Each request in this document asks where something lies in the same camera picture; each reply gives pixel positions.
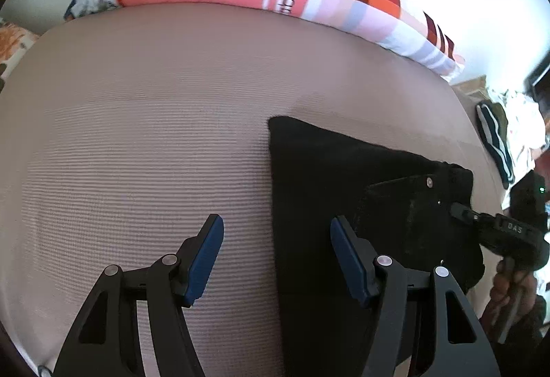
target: ribbed fabric texture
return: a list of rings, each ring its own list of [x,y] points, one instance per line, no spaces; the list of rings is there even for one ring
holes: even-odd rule
[[[148,266],[216,212],[224,242],[204,296],[185,310],[205,374],[282,375],[267,130],[276,114],[460,163],[476,175],[474,208],[498,209],[456,96],[411,60],[221,5],[78,19],[41,37],[0,94],[0,317],[14,343],[53,367],[105,266]],[[157,375],[146,335],[142,352]]]

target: blue gripper pad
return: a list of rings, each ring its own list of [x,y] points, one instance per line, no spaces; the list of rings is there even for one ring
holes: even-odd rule
[[[223,241],[223,220],[217,217],[206,235],[194,261],[189,269],[189,281],[183,299],[188,306],[192,306],[205,291],[208,277],[214,267],[219,248]]]
[[[349,293],[361,307],[365,307],[371,297],[366,284],[367,272],[337,218],[332,219],[331,222],[331,242]]]

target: metal rivet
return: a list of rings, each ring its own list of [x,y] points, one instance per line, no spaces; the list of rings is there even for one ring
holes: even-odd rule
[[[103,270],[104,273],[108,276],[113,276],[114,274],[117,274],[118,272],[118,266],[117,265],[109,265],[108,267]]]
[[[378,256],[376,258],[376,262],[378,262],[380,265],[383,265],[384,267],[390,266],[392,264],[392,258],[386,255]]]
[[[162,258],[164,265],[174,265],[178,261],[178,257],[175,254],[167,254]]]
[[[449,276],[449,270],[447,270],[445,267],[436,267],[436,275],[441,276],[442,278],[446,278]]]

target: device handle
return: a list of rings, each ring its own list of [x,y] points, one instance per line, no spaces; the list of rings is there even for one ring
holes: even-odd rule
[[[491,340],[499,344],[504,344],[508,332],[514,323],[516,316],[518,315],[519,305],[523,298],[524,288],[514,283],[514,270],[515,260],[511,257],[504,258],[504,270],[503,274],[510,281],[510,288],[508,290],[508,296],[510,296],[510,302],[500,309],[497,320],[494,323],[493,329],[491,329]]]

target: black and white striped cloth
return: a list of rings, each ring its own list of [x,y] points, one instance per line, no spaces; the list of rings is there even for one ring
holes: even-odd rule
[[[477,130],[483,145],[497,165],[502,185],[507,189],[514,182],[512,157],[506,141],[508,121],[502,106],[499,108],[502,111],[494,111],[493,106],[500,104],[483,100],[476,105]]]

